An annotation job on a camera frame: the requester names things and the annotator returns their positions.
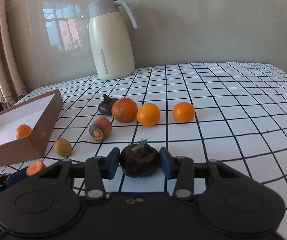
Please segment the carrot piece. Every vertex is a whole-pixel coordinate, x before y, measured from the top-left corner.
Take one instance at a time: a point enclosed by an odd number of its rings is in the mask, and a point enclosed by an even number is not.
[[[112,131],[112,125],[108,118],[99,117],[94,120],[89,128],[91,137],[96,141],[105,140]]]
[[[45,168],[47,168],[47,166],[41,160],[36,160],[28,166],[26,175],[28,177],[31,177],[32,175],[35,175],[36,173],[42,171]]]

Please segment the cardboard box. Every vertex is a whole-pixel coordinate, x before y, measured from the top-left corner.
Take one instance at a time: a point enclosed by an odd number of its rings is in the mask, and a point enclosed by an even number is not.
[[[0,112],[0,167],[42,158],[62,107],[56,89]],[[29,125],[32,132],[16,139],[21,124]]]

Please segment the tangerine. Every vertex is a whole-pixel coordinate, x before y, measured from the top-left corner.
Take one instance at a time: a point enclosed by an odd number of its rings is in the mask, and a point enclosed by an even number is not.
[[[27,124],[19,125],[16,129],[16,138],[20,139],[22,137],[26,137],[31,134],[31,127]]]
[[[117,100],[112,108],[112,116],[118,122],[131,122],[137,115],[137,104],[130,98],[121,98]]]
[[[143,126],[154,126],[160,119],[159,107],[155,104],[144,104],[137,113],[138,122]]]
[[[172,115],[178,122],[189,122],[195,115],[195,108],[190,103],[181,102],[174,106]]]

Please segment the metal screw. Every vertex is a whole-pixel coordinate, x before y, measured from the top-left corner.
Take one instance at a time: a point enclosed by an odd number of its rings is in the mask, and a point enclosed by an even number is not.
[[[142,198],[142,197],[138,197],[138,198],[136,198],[135,199],[137,202],[143,202],[144,201],[144,199]]]
[[[176,191],[176,196],[179,198],[186,198],[191,195],[191,192],[187,189],[179,189]]]
[[[130,198],[130,199],[127,199],[125,202],[126,202],[127,204],[132,205],[132,204],[135,203],[135,200],[134,200],[133,198]]]
[[[87,193],[88,197],[90,198],[100,198],[103,196],[103,192],[98,189],[92,189]]]

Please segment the white tablecloth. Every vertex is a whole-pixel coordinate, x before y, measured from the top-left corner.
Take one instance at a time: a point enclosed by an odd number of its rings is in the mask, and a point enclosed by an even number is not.
[[[196,163],[218,159],[278,192],[287,207],[287,74],[271,64],[192,63],[137,69],[132,75],[112,81],[89,76],[34,90],[21,101],[59,88],[64,107],[52,133],[44,163],[60,159],[53,151],[57,138],[73,147],[71,158],[84,162],[106,156],[113,147],[122,150],[133,141],[149,139],[159,150],[167,147],[173,156],[185,155]],[[156,104],[159,123],[151,128],[137,121],[112,121],[112,134],[104,142],[89,135],[89,126],[100,116],[102,94],[133,99],[138,107]],[[197,119],[178,124],[171,110],[179,102],[192,103]],[[14,172],[28,163],[0,168]],[[169,191],[175,180],[165,180],[161,168],[145,178],[125,177],[118,168],[113,180],[104,180],[110,191]],[[195,193],[205,190],[204,179],[195,179]],[[83,179],[74,191],[84,195]],[[278,232],[287,239],[287,210]]]

